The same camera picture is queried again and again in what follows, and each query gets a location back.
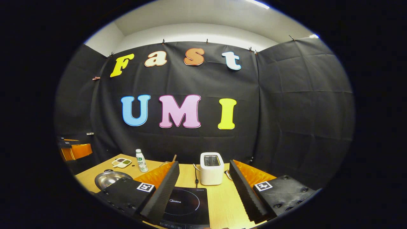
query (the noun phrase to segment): power cord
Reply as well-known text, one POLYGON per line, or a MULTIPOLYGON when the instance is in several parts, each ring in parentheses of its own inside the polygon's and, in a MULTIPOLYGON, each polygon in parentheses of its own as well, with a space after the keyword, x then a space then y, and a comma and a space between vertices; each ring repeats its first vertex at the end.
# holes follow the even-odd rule
POLYGON ((194 167, 195 167, 195 184, 197 185, 197 188, 198 188, 198 183, 199 183, 199 180, 198 180, 198 178, 197 178, 197 167, 194 165, 194 167))

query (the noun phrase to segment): palette tray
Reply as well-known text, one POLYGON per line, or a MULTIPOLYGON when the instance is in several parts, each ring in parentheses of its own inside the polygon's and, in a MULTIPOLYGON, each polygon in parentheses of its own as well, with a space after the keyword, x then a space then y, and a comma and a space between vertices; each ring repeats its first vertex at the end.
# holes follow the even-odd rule
POLYGON ((112 161, 113 168, 119 167, 119 168, 126 168, 126 166, 131 164, 130 159, 126 158, 117 158, 116 160, 112 161))

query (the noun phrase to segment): black induction cooktop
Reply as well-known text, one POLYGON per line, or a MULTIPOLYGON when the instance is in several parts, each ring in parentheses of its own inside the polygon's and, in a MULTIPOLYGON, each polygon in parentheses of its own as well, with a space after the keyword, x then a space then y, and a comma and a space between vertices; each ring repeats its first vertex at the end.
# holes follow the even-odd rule
POLYGON ((159 226, 169 229, 210 227, 206 188, 174 187, 159 226))

